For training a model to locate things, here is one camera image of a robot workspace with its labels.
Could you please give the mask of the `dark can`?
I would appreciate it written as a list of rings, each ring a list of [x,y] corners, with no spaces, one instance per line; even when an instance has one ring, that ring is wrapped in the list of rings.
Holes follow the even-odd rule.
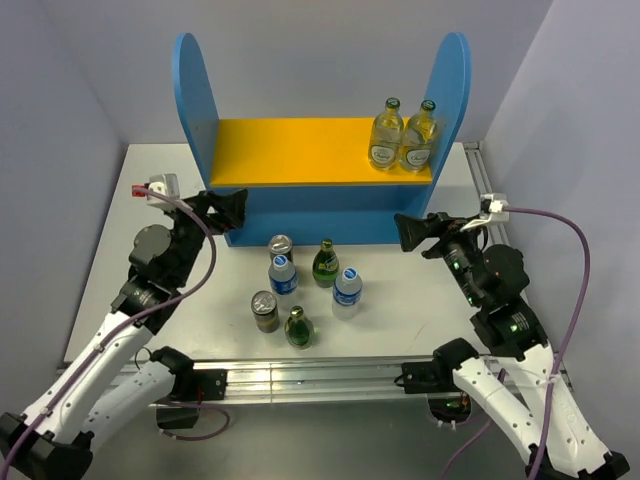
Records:
[[[280,324],[276,297],[269,291],[258,291],[251,299],[251,311],[258,329],[263,333],[275,332]]]
[[[284,256],[290,263],[293,262],[293,242],[291,238],[284,234],[278,234],[271,238],[268,244],[270,258]]]

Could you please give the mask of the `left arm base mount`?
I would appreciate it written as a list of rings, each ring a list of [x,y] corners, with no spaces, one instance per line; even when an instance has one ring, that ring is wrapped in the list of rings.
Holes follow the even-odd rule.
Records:
[[[200,405],[224,399],[227,377],[225,369],[194,369],[180,375],[167,402],[189,403],[190,407],[159,405],[156,425],[165,431],[192,429],[200,419]]]

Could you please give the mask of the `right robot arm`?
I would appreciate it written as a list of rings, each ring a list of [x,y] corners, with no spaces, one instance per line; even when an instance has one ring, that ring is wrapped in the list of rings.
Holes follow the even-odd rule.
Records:
[[[627,474],[625,456],[609,449],[581,413],[559,372],[560,354],[522,296],[529,284],[523,254],[505,244],[481,248],[481,216],[430,213],[418,219],[396,214],[394,221],[405,252],[435,239],[423,258],[445,262],[476,310],[471,323],[477,337],[515,384],[509,390],[477,350],[457,338],[434,351],[426,376],[405,369],[405,390],[439,387],[466,393],[516,448],[530,479],[618,479]]]

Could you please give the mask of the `Pocari bottle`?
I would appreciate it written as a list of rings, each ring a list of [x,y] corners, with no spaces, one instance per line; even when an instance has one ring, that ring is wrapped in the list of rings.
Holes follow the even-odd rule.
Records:
[[[363,289],[363,281],[357,270],[347,267],[333,284],[332,311],[336,318],[348,320],[357,313]]]
[[[284,255],[276,255],[268,270],[272,292],[279,307],[290,310],[297,303],[298,277],[295,266]]]

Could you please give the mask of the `green glass bottle front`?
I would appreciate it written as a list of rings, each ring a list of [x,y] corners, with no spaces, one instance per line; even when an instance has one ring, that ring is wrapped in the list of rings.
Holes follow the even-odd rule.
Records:
[[[294,348],[306,349],[311,346],[314,327],[301,306],[296,305],[291,309],[284,331],[288,343]]]

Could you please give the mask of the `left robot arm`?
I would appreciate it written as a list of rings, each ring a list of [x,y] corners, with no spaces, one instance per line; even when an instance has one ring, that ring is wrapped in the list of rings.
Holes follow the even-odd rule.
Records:
[[[136,234],[127,280],[91,341],[21,414],[2,415],[3,477],[15,468],[30,479],[80,479],[99,446],[140,410],[196,394],[193,360],[171,347],[152,352],[119,386],[112,382],[194,294],[185,285],[202,246],[243,227],[248,192],[201,191],[180,199],[145,184],[132,193],[173,225],[153,224]]]

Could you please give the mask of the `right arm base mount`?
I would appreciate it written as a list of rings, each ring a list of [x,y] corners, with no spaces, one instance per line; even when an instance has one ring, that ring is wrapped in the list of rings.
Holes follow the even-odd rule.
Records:
[[[402,363],[394,384],[407,395],[425,395],[428,411],[439,426],[454,428],[471,416],[470,397],[442,376],[435,361]]]

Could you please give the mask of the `green glass bottle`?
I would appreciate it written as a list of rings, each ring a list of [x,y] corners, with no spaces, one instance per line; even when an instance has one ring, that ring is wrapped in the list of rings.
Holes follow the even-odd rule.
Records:
[[[291,309],[284,331],[288,343],[294,348],[306,349],[311,346],[314,327],[301,306],[296,305]]]
[[[339,259],[334,251],[333,241],[323,239],[312,264],[314,281],[321,288],[331,288],[338,273]]]

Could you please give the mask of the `dark can front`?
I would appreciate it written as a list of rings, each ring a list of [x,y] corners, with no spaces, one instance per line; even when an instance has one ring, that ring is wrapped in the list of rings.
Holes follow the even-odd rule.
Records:
[[[258,329],[263,333],[275,332],[280,324],[276,297],[269,291],[258,291],[251,299],[251,311]]]

